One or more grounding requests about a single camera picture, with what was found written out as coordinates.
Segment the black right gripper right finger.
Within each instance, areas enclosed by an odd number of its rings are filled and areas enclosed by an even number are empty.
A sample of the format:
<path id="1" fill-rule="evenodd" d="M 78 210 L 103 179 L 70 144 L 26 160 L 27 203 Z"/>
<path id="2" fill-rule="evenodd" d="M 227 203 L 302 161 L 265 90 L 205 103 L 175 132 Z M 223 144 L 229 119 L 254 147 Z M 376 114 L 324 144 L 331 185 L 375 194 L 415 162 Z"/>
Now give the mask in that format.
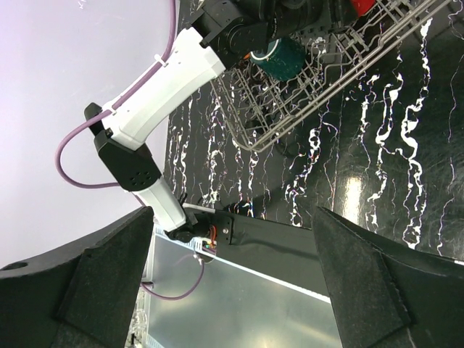
<path id="1" fill-rule="evenodd" d="M 463 266 L 317 208 L 313 232 L 343 347 L 462 347 Z"/>

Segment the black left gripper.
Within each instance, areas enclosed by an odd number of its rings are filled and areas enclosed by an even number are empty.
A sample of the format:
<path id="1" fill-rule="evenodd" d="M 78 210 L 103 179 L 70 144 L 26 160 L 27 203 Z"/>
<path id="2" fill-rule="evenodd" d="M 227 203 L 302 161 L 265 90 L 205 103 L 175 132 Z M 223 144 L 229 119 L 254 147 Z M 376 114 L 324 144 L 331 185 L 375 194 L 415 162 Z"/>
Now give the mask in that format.
<path id="1" fill-rule="evenodd" d="M 334 33 L 348 25 L 348 1 L 261 1 L 260 19 L 268 24 L 268 38 L 302 30 Z"/>

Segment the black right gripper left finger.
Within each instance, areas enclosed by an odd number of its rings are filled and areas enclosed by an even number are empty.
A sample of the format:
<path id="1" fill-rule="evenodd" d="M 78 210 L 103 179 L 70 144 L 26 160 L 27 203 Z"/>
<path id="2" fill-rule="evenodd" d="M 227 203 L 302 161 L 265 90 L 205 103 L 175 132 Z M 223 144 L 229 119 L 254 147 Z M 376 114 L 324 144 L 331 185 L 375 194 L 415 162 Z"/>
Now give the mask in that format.
<path id="1" fill-rule="evenodd" d="M 2 347 L 123 347 L 152 240 L 139 208 L 1 269 Z"/>

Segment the dark green mug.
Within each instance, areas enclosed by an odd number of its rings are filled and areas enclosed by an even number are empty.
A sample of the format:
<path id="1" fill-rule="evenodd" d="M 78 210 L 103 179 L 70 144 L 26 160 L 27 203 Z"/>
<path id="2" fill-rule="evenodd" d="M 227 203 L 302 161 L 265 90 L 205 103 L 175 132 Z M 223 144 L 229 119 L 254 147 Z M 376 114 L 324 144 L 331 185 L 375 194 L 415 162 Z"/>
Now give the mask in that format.
<path id="1" fill-rule="evenodd" d="M 305 57 L 303 45 L 289 37 L 270 42 L 266 50 L 250 52 L 251 61 L 267 76 L 279 81 L 295 78 L 303 69 Z"/>

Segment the red mug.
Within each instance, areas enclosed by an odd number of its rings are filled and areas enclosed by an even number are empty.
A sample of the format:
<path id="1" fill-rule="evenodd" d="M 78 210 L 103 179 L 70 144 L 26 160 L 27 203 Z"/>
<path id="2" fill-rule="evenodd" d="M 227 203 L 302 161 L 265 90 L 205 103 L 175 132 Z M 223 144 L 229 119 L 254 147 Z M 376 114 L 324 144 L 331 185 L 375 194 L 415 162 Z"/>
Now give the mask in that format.
<path id="1" fill-rule="evenodd" d="M 350 0 L 358 17 L 362 17 L 375 5 L 376 0 Z"/>

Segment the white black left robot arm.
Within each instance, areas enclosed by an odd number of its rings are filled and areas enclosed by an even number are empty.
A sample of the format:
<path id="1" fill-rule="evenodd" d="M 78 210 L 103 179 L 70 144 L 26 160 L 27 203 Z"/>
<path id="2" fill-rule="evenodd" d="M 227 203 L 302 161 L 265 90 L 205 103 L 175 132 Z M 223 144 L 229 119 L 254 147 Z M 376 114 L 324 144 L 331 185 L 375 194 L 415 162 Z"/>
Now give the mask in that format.
<path id="1" fill-rule="evenodd" d="M 174 240 L 210 234 L 206 217 L 187 215 L 152 159 L 146 140 L 190 95 L 249 58 L 276 80 L 301 70 L 303 49 L 291 35 L 309 28 L 334 32 L 371 8 L 370 1 L 205 1 L 167 51 L 107 107 L 90 104 L 84 115 L 101 161 L 117 184 L 154 210 Z"/>

